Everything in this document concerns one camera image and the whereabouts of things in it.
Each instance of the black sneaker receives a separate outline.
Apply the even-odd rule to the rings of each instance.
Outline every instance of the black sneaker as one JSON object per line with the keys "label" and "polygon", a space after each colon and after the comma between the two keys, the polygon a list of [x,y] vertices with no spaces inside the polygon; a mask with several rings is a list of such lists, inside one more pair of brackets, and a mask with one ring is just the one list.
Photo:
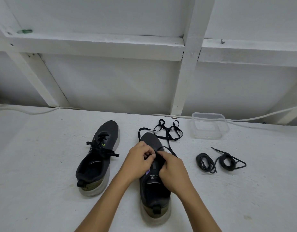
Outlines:
{"label": "black sneaker", "polygon": [[[164,150],[159,139],[152,133],[145,133],[141,141],[151,146],[156,154],[157,150]],[[171,214],[171,192],[159,177],[159,170],[164,163],[163,157],[156,155],[150,170],[140,178],[141,215],[144,221],[153,225],[165,223]]]}
{"label": "black sneaker", "polygon": [[77,171],[77,187],[85,196],[95,196],[106,188],[110,176],[110,157],[120,143],[120,129],[113,120],[107,121],[95,133],[87,156],[81,161]]}

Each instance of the shoe upper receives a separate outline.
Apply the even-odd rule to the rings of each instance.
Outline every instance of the shoe upper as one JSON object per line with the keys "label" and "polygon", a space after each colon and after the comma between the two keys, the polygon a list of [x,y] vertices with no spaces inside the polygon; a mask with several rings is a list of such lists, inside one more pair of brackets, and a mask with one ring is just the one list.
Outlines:
{"label": "shoe upper", "polygon": [[[145,133],[141,137],[147,145],[150,145],[157,153],[157,150],[163,151],[162,144],[153,133]],[[153,209],[154,214],[160,214],[161,208],[166,207],[170,201],[171,192],[164,186],[159,171],[165,160],[157,155],[150,169],[140,178],[140,195],[142,203]]]}
{"label": "shoe upper", "polygon": [[89,153],[81,161],[76,171],[78,187],[86,187],[87,184],[102,179],[109,167],[110,157],[119,156],[112,150],[119,134],[119,127],[113,120],[107,121],[95,133]]}

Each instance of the transparent plastic container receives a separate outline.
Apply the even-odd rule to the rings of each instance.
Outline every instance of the transparent plastic container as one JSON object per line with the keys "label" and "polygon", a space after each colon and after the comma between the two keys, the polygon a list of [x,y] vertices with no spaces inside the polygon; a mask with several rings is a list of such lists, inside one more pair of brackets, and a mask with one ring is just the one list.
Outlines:
{"label": "transparent plastic container", "polygon": [[194,112],[191,129],[195,138],[218,140],[229,131],[229,126],[222,114]]}

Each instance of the person's right arm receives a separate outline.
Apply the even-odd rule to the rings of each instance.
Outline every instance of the person's right arm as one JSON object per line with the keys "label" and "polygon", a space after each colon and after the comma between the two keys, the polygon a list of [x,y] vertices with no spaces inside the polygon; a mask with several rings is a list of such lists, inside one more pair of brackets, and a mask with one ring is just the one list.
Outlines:
{"label": "person's right arm", "polygon": [[220,232],[220,228],[190,181],[183,161],[168,152],[158,151],[158,154],[166,160],[159,176],[165,187],[181,200],[193,231]]}

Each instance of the person's left hand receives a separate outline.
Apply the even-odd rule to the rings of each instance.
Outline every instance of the person's left hand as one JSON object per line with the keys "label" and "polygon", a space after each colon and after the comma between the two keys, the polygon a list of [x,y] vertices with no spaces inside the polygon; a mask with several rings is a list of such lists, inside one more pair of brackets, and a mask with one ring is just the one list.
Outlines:
{"label": "person's left hand", "polygon": [[150,169],[155,158],[156,154],[153,148],[145,144],[145,142],[140,141],[129,150],[120,169],[120,174],[132,182],[142,177]]}

